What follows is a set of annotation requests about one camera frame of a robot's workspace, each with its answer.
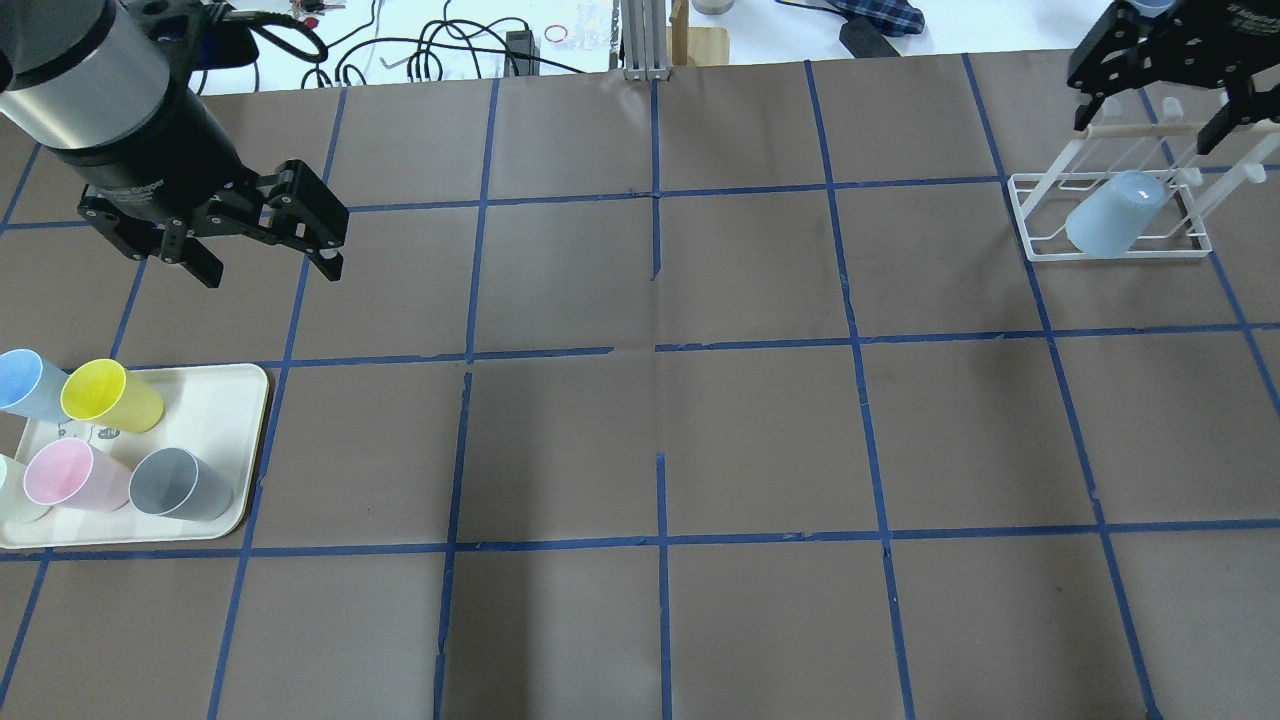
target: grid square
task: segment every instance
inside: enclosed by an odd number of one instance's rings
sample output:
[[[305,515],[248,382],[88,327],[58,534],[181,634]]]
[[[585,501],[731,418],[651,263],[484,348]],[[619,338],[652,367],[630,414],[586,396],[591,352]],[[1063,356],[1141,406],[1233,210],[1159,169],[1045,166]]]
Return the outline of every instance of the grid square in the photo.
[[[1094,536],[893,543],[916,716],[1142,717]]]
[[[0,656],[9,661],[40,562],[0,562]]]
[[[353,215],[342,281],[308,278],[293,356],[463,352],[475,240],[470,208]]]
[[[1276,530],[1114,536],[1152,691],[1167,717],[1280,705]]]
[[[996,183],[842,190],[837,202],[863,336],[1041,328]]]
[[[503,78],[489,197],[648,191],[649,83],[621,70]]]
[[[23,156],[22,161],[26,161],[27,158]],[[59,160],[47,147],[41,147],[40,152],[36,154],[36,164],[31,167],[27,183],[22,186],[22,196],[18,199],[18,205],[14,206],[9,222],[82,220],[76,206],[79,205],[83,191],[84,181],[76,174],[76,170]]]
[[[492,90],[488,82],[348,90],[334,193],[347,205],[476,200]]]
[[[1280,516],[1280,419],[1239,333],[1059,347],[1108,520]]]
[[[9,209],[9,201],[22,179],[22,170],[27,168],[27,159],[35,149],[35,140],[10,123],[9,118],[0,118],[0,217]]]
[[[209,290],[177,265],[147,260],[122,363],[260,363],[284,355],[303,255],[247,237],[204,242],[225,265],[221,286]],[[325,282],[319,273],[310,279]]]
[[[847,347],[658,357],[671,532],[876,528]]]
[[[1043,340],[863,348],[895,528],[1092,524]]]
[[[253,92],[201,101],[236,143],[241,161],[255,173],[271,174],[285,160],[297,158],[319,176],[329,156],[340,92]]]
[[[820,183],[804,65],[678,68],[658,86],[663,190]]]
[[[824,192],[662,204],[660,342],[847,337]]]
[[[671,548],[673,715],[902,717],[879,543]]]
[[[234,559],[50,564],[6,716],[204,717],[234,579]]]
[[[657,548],[458,555],[444,712],[662,716]]]
[[[106,357],[138,266],[88,228],[9,231],[0,242],[5,348],[63,368]]]
[[[652,347],[648,200],[490,208],[476,350]]]
[[[836,182],[996,172],[959,55],[814,63],[813,74]]]
[[[1055,329],[1234,323],[1208,258],[1036,265]]]
[[[253,543],[447,539],[461,406],[461,364],[294,368]]]
[[[1242,184],[1206,220],[1231,290],[1254,323],[1280,322],[1280,199],[1275,184]]]
[[[458,537],[657,532],[652,392],[641,354],[476,365]]]
[[[253,559],[218,716],[430,716],[443,570],[442,555]]]
[[[984,53],[970,58],[1005,172],[1043,173],[1071,140],[1082,96],[1066,85],[1070,56],[1070,50],[1046,50]],[[1137,94],[1120,95],[1114,101],[1121,111],[1117,118],[1106,120],[1108,124],[1151,122]],[[1096,122],[1103,122],[1101,114]],[[1129,140],[1102,141],[1080,169],[1105,170],[1130,145]],[[1130,158],[1134,161],[1129,167],[1135,167],[1142,155]],[[1147,167],[1158,165],[1167,167],[1167,163],[1156,154]]]

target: black object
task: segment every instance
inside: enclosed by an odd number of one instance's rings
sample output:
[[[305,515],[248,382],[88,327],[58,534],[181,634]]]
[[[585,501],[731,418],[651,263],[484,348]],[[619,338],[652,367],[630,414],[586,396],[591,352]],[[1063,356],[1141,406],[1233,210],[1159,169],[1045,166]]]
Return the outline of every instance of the black object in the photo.
[[[876,26],[861,15],[855,15],[840,28],[840,44],[854,58],[899,58],[901,54],[884,40]]]
[[[1256,73],[1276,64],[1277,0],[1178,0],[1155,22],[1117,0],[1071,53],[1068,83],[1089,96],[1075,113],[1075,129],[1084,129],[1111,95],[1156,81],[1221,87],[1228,104],[1197,137],[1204,155],[1236,126],[1280,120],[1280,85],[1266,92],[1253,85]]]
[[[218,287],[223,264],[198,238],[246,234],[306,254],[337,281],[347,208],[301,160],[262,177],[246,168],[187,88],[193,70],[253,64],[251,33],[283,44],[269,26],[316,46],[294,55],[328,56],[293,18],[227,3],[4,0],[0,70],[12,64],[13,78],[0,110],[84,178],[79,214],[127,258],[154,255]]]
[[[538,44],[530,29],[507,31],[507,61],[503,65],[503,77],[536,76],[538,74]]]

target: blue tape grid line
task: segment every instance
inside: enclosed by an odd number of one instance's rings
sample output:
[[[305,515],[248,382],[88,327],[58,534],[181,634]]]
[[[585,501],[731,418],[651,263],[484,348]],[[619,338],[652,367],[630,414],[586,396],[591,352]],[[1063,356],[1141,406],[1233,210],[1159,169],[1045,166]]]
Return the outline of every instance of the blue tape grid line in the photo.
[[[1147,111],[1147,118],[1153,123],[1158,122],[1156,108],[1151,102],[1151,96],[1147,95],[1147,88],[1140,88],[1139,96],[1142,97],[1142,106]],[[1172,164],[1175,161],[1174,152],[1169,149],[1169,143],[1161,142],[1161,149],[1165,152],[1165,159]],[[1271,409],[1275,410],[1276,416],[1280,416],[1280,393],[1276,392],[1276,384],[1271,377],[1271,370],[1267,368],[1267,363],[1262,357],[1262,348],[1258,347],[1258,341],[1253,337],[1253,328],[1249,325],[1249,320],[1244,315],[1244,306],[1240,305],[1240,300],[1235,295],[1235,288],[1231,287],[1231,281],[1226,277],[1226,269],[1222,266],[1222,259],[1219,256],[1217,251],[1215,250],[1213,252],[1210,252],[1208,259],[1213,265],[1213,273],[1217,274],[1219,283],[1222,286],[1222,292],[1226,295],[1226,301],[1231,305],[1231,313],[1235,315],[1235,327],[1233,329],[1238,329],[1244,334],[1244,342],[1248,343],[1249,354],[1253,355],[1253,363],[1257,365],[1258,375],[1262,378],[1262,387],[1266,388],[1267,397],[1271,400]]]
[[[333,159],[338,150],[338,136],[342,131],[342,118],[347,109],[347,88],[338,94],[338,109],[333,118],[333,131],[329,135],[329,150],[325,154],[324,172],[321,179],[328,183],[333,172]],[[271,452],[275,448],[275,432],[280,421],[280,409],[284,405],[285,387],[289,382],[289,364],[293,359],[293,346],[298,334],[298,320],[302,316],[302,302],[306,297],[307,275],[310,260],[303,258],[298,269],[297,290],[293,296],[293,310],[289,315],[289,328],[284,338],[284,356],[282,357],[280,378],[275,387],[275,396],[271,402],[271,411],[268,418],[266,434],[262,439],[262,452],[259,460],[257,491],[253,493],[250,505],[248,518],[244,521],[244,538],[241,541],[239,561],[236,565],[236,579],[232,584],[232,596],[227,607],[227,624],[223,628],[221,644],[218,650],[218,665],[214,669],[214,683],[209,692],[207,720],[218,717],[218,708],[223,697],[223,682],[227,678],[227,661],[230,657],[232,638],[236,633],[236,619],[239,614],[239,602],[244,591],[244,575],[248,570],[248,561],[252,557],[253,533],[257,529],[257,519],[262,505],[264,484],[268,469],[271,462]]]
[[[1204,533],[1233,530],[1280,530],[1280,518],[1224,519],[1224,520],[1158,520],[1147,523],[1108,523],[1106,530],[1119,534],[1140,533]],[[996,525],[973,528],[905,528],[891,530],[895,541],[914,539],[968,539],[968,538],[1023,538],[1098,534],[1097,524],[1084,525]],[[878,529],[824,530],[792,533],[722,533],[690,536],[616,536],[571,538],[552,541],[466,541],[451,547],[448,542],[335,544],[297,547],[253,547],[251,557],[334,557],[352,555],[434,555],[451,550],[461,553],[485,552],[549,552],[558,550],[600,550],[611,547],[680,547],[699,544],[780,544],[810,542],[879,542]],[[237,548],[179,548],[179,550],[58,550],[52,548],[50,562],[79,562],[101,560],[216,560],[239,557]],[[41,552],[9,552],[0,555],[4,562],[41,562]]]
[[[893,539],[888,524],[888,511],[884,506],[884,486],[881,482],[879,455],[876,448],[876,427],[872,421],[870,401],[867,395],[867,375],[863,364],[863,350],[858,332],[858,316],[854,314],[852,297],[849,290],[849,270],[845,264],[845,240],[840,227],[840,206],[836,202],[836,182],[831,169],[831,152],[827,146],[827,128],[822,118],[822,104],[818,100],[818,85],[813,77],[813,63],[804,61],[805,79],[809,85],[809,100],[813,102],[813,119],[818,131],[818,146],[822,150],[822,170],[827,188],[827,205],[831,210],[831,231],[836,243],[836,264],[840,273],[840,292],[845,302],[845,319],[849,324],[850,347],[854,355],[854,375],[858,382],[858,405],[861,411],[863,434],[867,442],[867,459],[870,465],[872,493],[876,498],[876,524],[881,541],[881,560],[884,566],[884,591],[888,600],[890,623],[893,633],[893,655],[897,660],[897,676],[902,691],[902,708],[906,720],[915,719],[915,701],[911,696],[911,674],[906,661],[906,638],[902,634],[902,612],[897,602],[897,574],[893,570]]]
[[[484,160],[480,170],[480,202],[476,205],[476,243],[471,256],[471,296],[467,301],[467,348],[466,361],[475,360],[476,351],[476,311],[480,306],[480,264],[484,261],[484,225],[489,214],[489,169],[493,164],[493,132],[498,119],[498,79],[494,78],[489,91],[489,118],[484,136]]]
[[[1007,178],[1005,173],[1005,164],[1000,158],[1000,147],[996,143],[995,132],[991,128],[991,118],[987,114],[987,105],[982,99],[982,90],[978,86],[978,77],[973,70],[973,63],[968,54],[961,56],[964,61],[965,74],[969,77],[969,87],[973,91],[974,102],[978,106],[978,117],[982,120],[982,129],[987,137],[987,147],[991,150],[991,159],[996,167],[996,174],[1001,178]],[[1015,225],[1015,218],[1012,215],[1012,209],[1010,208],[1009,187],[1006,183],[1000,183],[1001,192],[1005,196],[1005,209],[1009,213],[1010,227]],[[1053,374],[1057,377],[1059,391],[1062,396],[1062,405],[1066,409],[1066,419],[1071,427],[1071,437],[1075,439],[1075,451],[1080,461],[1080,471],[1084,475],[1084,484],[1088,491],[1089,502],[1093,506],[1093,518],[1098,529],[1098,538],[1102,543],[1102,553],[1106,557],[1107,571],[1111,575],[1111,587],[1115,591],[1116,605],[1120,610],[1120,621],[1124,626],[1125,641],[1129,644],[1129,655],[1133,659],[1134,671],[1138,675],[1138,685],[1142,691],[1143,705],[1147,708],[1147,715],[1152,720],[1161,720],[1160,708],[1156,706],[1156,696],[1151,688],[1151,678],[1147,674],[1147,662],[1142,655],[1142,646],[1138,642],[1138,632],[1133,623],[1133,614],[1129,610],[1129,597],[1124,588],[1124,579],[1120,577],[1120,565],[1116,560],[1115,546],[1111,542],[1111,532],[1107,527],[1106,514],[1102,510],[1102,500],[1098,497],[1097,483],[1093,477],[1093,466],[1089,462],[1089,454],[1084,445],[1084,433],[1080,429],[1080,420],[1075,411],[1075,402],[1071,398],[1071,388],[1066,379],[1066,370],[1062,365],[1062,356],[1057,348],[1057,341],[1053,337],[1053,324],[1050,320],[1048,310],[1044,306],[1044,296],[1041,292],[1039,281],[1036,277],[1036,268],[1032,265],[1030,260],[1027,259],[1025,254],[1019,249],[1019,256],[1023,261],[1023,269],[1027,273],[1027,282],[1030,284],[1032,296],[1036,299],[1036,310],[1039,313],[1041,324],[1044,331],[1044,341],[1048,345],[1050,359],[1053,363]]]
[[[662,665],[662,720],[672,720],[671,689],[671,559],[667,533],[667,455],[658,454],[658,633]]]
[[[40,145],[31,149],[31,155],[27,156],[27,164],[22,168],[22,176],[18,178],[18,184],[14,186],[13,197],[9,199],[9,206],[4,210],[4,217],[0,218],[0,233],[10,227],[9,220],[13,219],[13,211],[18,208],[18,199],[22,197],[22,188],[27,186],[27,179],[31,178],[31,169],[36,167],[36,158],[40,155]]]
[[[18,625],[18,634],[13,638],[13,647],[9,650],[9,662],[4,667],[4,678],[0,679],[0,707],[4,707],[5,697],[9,696],[9,683],[13,682],[13,673],[18,669],[18,656],[22,655],[22,643],[27,639],[27,630],[31,628],[31,618],[36,614],[36,601],[40,600],[40,589],[45,584],[45,573],[49,571],[49,561],[52,551],[45,548],[40,555],[40,566],[36,569],[36,579],[31,583],[31,594],[27,596],[27,607],[22,612],[22,623]]]
[[[458,553],[458,518],[462,512],[462,474],[467,456],[467,428],[471,424],[471,373],[462,377],[462,410],[458,413],[458,442],[453,456],[453,491],[449,496],[449,532],[442,551],[444,577],[440,583],[440,619],[435,650],[435,688],[431,716],[439,720],[444,712],[445,650],[449,639],[449,620],[453,615],[453,570]]]
[[[653,165],[652,197],[653,205],[653,275],[649,279],[658,279],[662,272],[662,149],[658,143],[658,81],[649,81],[649,155]]]

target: blue cup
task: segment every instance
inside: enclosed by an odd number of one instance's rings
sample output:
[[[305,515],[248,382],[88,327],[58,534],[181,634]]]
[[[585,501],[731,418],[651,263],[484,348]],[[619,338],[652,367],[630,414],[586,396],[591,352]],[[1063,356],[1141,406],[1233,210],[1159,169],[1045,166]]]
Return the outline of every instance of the blue cup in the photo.
[[[1102,183],[1066,217],[1066,237],[1091,258],[1119,258],[1165,206],[1165,183],[1125,170]]]
[[[70,420],[63,413],[67,373],[35,350],[10,350],[0,355],[0,410],[49,423]]]

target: blue tape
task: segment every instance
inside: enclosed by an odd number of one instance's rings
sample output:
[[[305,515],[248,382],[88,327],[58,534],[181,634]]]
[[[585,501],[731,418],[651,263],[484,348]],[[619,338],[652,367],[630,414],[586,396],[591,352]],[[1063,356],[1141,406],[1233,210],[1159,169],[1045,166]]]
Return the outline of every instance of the blue tape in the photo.
[[[658,478],[658,637],[662,665],[662,720],[672,720],[671,689],[671,559],[667,547],[667,454],[657,457]]]
[[[662,200],[662,165],[660,163],[660,146],[658,145],[658,81],[649,81],[649,152],[652,155],[653,165],[653,197],[649,202],[653,204],[653,275],[649,279],[657,279],[658,273],[662,272],[662,208],[659,208],[659,200]]]
[[[22,197],[23,188],[27,187],[27,179],[31,178],[31,169],[36,167],[36,158],[40,155],[40,145],[37,143],[31,149],[31,155],[27,156],[27,164],[22,168],[22,176],[18,177],[18,184],[13,188],[13,197],[9,199],[9,206],[4,210],[4,217],[0,218],[0,231],[15,229],[14,225],[9,224],[13,219],[13,211],[18,208],[18,200]]]
[[[498,81],[494,81],[497,99]],[[449,495],[449,532],[445,542],[444,577],[440,582],[440,619],[435,652],[435,688],[431,716],[439,720],[444,711],[445,646],[449,639],[449,619],[453,610],[453,569],[458,551],[458,519],[462,514],[462,477],[467,460],[467,430],[471,427],[471,373],[462,375],[462,404],[458,411],[458,442],[453,454],[453,491]]]
[[[27,630],[31,629],[31,618],[36,614],[36,602],[40,600],[40,589],[45,584],[45,573],[49,571],[49,560],[52,556],[51,548],[45,548],[40,557],[40,566],[36,568],[36,579],[31,583],[31,594],[27,596],[27,609],[22,611],[22,623],[18,624],[18,634],[13,638],[13,647],[9,650],[9,662],[4,667],[4,678],[0,678],[0,708],[9,697],[9,684],[13,674],[18,669],[18,656],[22,655],[22,643],[27,641]]]
[[[1087,536],[1097,525],[1011,525],[996,528],[922,528],[893,530],[893,539],[1027,538],[1042,536]]]
[[[840,347],[852,345],[845,337],[818,337],[809,340],[748,340],[737,342],[682,342],[655,345],[655,352],[701,352],[708,350],[767,350],[776,347]]]
[[[1004,182],[997,176],[965,176],[955,178],[908,178],[896,181],[852,181],[837,182],[836,190],[861,190],[869,187],[920,187],[928,184],[978,184]]]
[[[968,54],[961,55],[964,61],[965,74],[969,77],[969,88],[973,92],[974,104],[978,108],[978,117],[982,120],[983,135],[987,138],[987,147],[991,151],[991,159],[996,165],[996,173],[1001,178],[1007,178],[1005,173],[1004,160],[1000,158],[1000,147],[996,145],[996,136],[991,129],[991,118],[987,114],[987,105],[982,100],[982,90],[978,87],[978,77],[973,70],[973,63]],[[1009,187],[1004,182],[1000,184],[1001,193],[1005,197],[1005,210],[1009,213],[1010,227],[1016,227],[1012,209],[1010,206]],[[1071,388],[1066,382],[1066,370],[1062,366],[1062,356],[1057,348],[1057,341],[1053,337],[1053,324],[1050,322],[1048,310],[1044,306],[1044,296],[1041,292],[1039,281],[1036,277],[1036,269],[1032,266],[1030,260],[1019,249],[1019,256],[1023,261],[1023,270],[1027,273],[1027,282],[1030,284],[1032,296],[1036,299],[1036,311],[1039,314],[1041,324],[1044,329],[1044,341],[1048,345],[1050,359],[1053,363],[1053,374],[1057,378],[1059,392],[1062,396],[1062,405],[1066,409],[1068,424],[1071,427],[1071,437],[1075,441],[1075,451],[1079,456],[1080,471],[1084,475],[1085,489],[1089,496],[1089,502],[1093,506],[1093,518],[1098,528],[1098,538],[1102,543],[1102,553],[1106,557],[1107,573],[1111,577],[1111,587],[1116,596],[1116,605],[1120,610],[1120,621],[1124,626],[1125,641],[1129,644],[1129,655],[1133,659],[1134,671],[1138,675],[1138,685],[1142,691],[1143,705],[1147,708],[1147,715],[1151,720],[1162,720],[1160,708],[1156,707],[1156,697],[1151,688],[1151,678],[1147,674],[1147,662],[1142,655],[1142,646],[1138,642],[1138,632],[1134,628],[1133,615],[1129,610],[1129,597],[1124,588],[1124,580],[1120,577],[1120,566],[1116,561],[1115,547],[1111,543],[1111,534],[1107,532],[1106,514],[1102,511],[1102,501],[1098,498],[1097,484],[1093,478],[1093,466],[1089,462],[1088,451],[1084,447],[1084,433],[1080,429],[1079,416],[1075,413],[1075,402],[1071,400]]]
[[[116,360],[120,355],[120,345],[124,342],[124,329],[129,324],[129,315],[133,314],[133,304],[138,299],[138,290],[142,287],[142,273],[147,269],[147,261],[138,263],[138,270],[133,274],[133,287],[129,288],[129,297],[124,301],[124,313],[120,314],[120,324],[115,328],[115,342],[111,343],[109,357]]]
[[[476,351],[476,313],[480,305],[480,263],[484,260],[484,225],[489,214],[489,169],[493,164],[493,128],[498,120],[498,79],[494,78],[489,94],[489,119],[485,123],[484,165],[480,170],[480,202],[476,205],[476,243],[471,255],[471,295],[467,300],[466,360],[471,363]]]
[[[858,380],[858,405],[861,411],[863,434],[867,441],[867,459],[872,474],[872,493],[876,498],[876,524],[883,547],[881,557],[884,566],[884,591],[888,600],[890,623],[893,632],[893,655],[897,659],[897,676],[902,691],[902,708],[906,720],[915,719],[915,701],[911,696],[911,674],[906,662],[906,638],[902,634],[902,614],[897,602],[897,574],[893,570],[892,537],[890,534],[888,511],[884,507],[884,487],[881,482],[879,455],[876,450],[876,428],[872,423],[870,401],[867,397],[867,375],[863,365],[863,351],[859,343],[858,319],[849,291],[849,272],[845,265],[845,240],[840,228],[840,208],[836,204],[836,183],[831,170],[831,152],[827,146],[827,128],[822,119],[822,104],[818,100],[818,85],[813,77],[813,63],[804,61],[805,79],[809,85],[809,99],[813,102],[813,119],[818,129],[818,146],[822,150],[822,170],[826,179],[827,205],[831,210],[831,231],[836,240],[836,263],[840,270],[840,292],[845,301],[845,319],[849,322],[849,337],[854,338],[854,374]]]

